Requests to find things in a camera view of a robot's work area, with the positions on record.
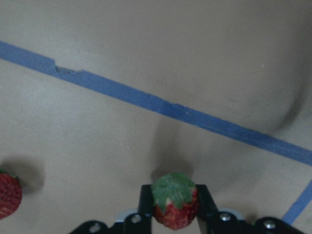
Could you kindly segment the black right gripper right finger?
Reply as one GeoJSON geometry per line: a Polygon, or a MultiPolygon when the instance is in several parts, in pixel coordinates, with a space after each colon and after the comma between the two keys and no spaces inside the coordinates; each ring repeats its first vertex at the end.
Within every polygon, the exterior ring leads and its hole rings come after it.
{"type": "Polygon", "coordinates": [[[211,234],[212,225],[211,220],[218,208],[207,188],[204,184],[197,184],[198,193],[198,212],[197,221],[201,234],[211,234]]]}

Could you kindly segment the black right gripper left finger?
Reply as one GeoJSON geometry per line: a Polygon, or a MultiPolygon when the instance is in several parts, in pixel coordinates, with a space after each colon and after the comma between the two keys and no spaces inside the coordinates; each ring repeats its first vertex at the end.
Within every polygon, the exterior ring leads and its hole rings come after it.
{"type": "Polygon", "coordinates": [[[151,185],[142,185],[140,190],[138,213],[142,217],[142,226],[144,234],[152,233],[152,217],[153,217],[153,194],[151,185]]]}

